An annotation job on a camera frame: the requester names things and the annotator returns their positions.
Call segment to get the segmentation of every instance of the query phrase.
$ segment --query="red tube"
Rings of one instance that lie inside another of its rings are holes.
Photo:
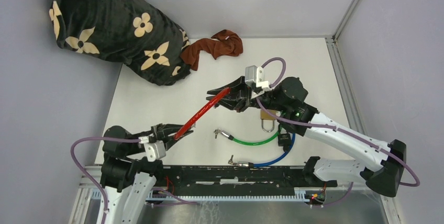
[[[186,124],[182,126],[182,128],[176,133],[176,135],[174,135],[174,139],[178,140],[184,133],[186,133],[186,131],[191,128],[194,123],[196,123],[198,119],[200,119],[202,115],[204,115],[211,107],[213,107],[223,97],[230,93],[230,90],[230,87],[226,87],[216,96],[214,96],[213,99],[211,99],[204,107],[202,107],[202,109],[200,109],[191,119],[189,119]]]

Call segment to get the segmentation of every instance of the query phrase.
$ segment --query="brown cloth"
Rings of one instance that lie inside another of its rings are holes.
[[[211,38],[219,41],[203,38],[188,46],[182,52],[180,57],[186,64],[191,65],[193,71],[197,71],[199,66],[199,53],[201,50],[210,53],[215,60],[221,55],[237,57],[243,52],[242,40],[231,30],[224,29]]]

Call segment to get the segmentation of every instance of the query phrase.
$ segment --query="blue cable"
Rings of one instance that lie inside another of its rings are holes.
[[[295,139],[296,139],[296,134],[293,133],[293,136],[292,136],[292,143],[291,143],[291,145],[290,145],[290,149],[288,150],[288,152],[284,152],[279,158],[277,158],[277,159],[275,159],[275,160],[273,160],[273,161],[270,161],[270,162],[267,162],[267,163],[253,164],[253,167],[269,166],[269,165],[272,165],[272,164],[274,164],[274,163],[277,163],[277,162],[280,161],[281,159],[285,158],[285,156],[287,156],[287,154],[291,151],[291,149],[292,149],[292,147],[293,147],[293,145],[294,145],[294,141],[295,141]]]

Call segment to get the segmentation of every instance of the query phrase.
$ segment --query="black blanket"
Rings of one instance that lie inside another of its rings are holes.
[[[124,63],[157,85],[190,73],[185,31],[144,0],[53,0],[49,14],[62,49]]]

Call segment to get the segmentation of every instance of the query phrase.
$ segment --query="beige flower pattern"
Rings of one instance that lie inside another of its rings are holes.
[[[73,49],[77,50],[77,53],[91,53],[91,54],[99,54],[97,47],[87,42],[90,36],[94,33],[94,28],[92,29],[85,29],[80,33],[79,38],[75,37],[68,37],[66,38],[66,42],[71,46]]]
[[[49,17],[51,17],[51,21],[53,21],[54,25],[54,34],[55,39],[57,40],[59,38],[59,32],[60,32],[60,23],[57,19],[58,16],[61,16],[62,12],[60,12],[59,5],[56,1],[52,3],[52,9],[49,10]]]
[[[150,23],[150,14],[143,13],[141,17],[134,18],[132,25],[136,28],[134,35],[136,37],[143,37],[145,33],[150,33],[153,29],[152,23]]]
[[[185,41],[186,41],[186,44],[185,44],[184,46],[182,46],[182,48],[181,48],[181,50],[183,50],[183,48],[185,48],[185,47],[187,47],[188,45],[190,45],[190,41],[188,40],[188,36],[186,36],[186,32],[185,32],[185,30],[181,30],[181,29],[180,29],[180,31],[182,32],[182,42],[185,42]]]
[[[169,44],[169,41],[164,42],[157,48],[157,50],[146,50],[145,55],[148,57],[148,59],[145,61],[145,63],[142,64],[142,67],[140,69],[146,70],[155,63],[170,66],[170,61],[167,57],[164,56],[164,54],[167,52]]]
[[[174,68],[173,76],[176,76],[178,74],[180,68],[181,68],[180,66],[176,66],[176,68]]]

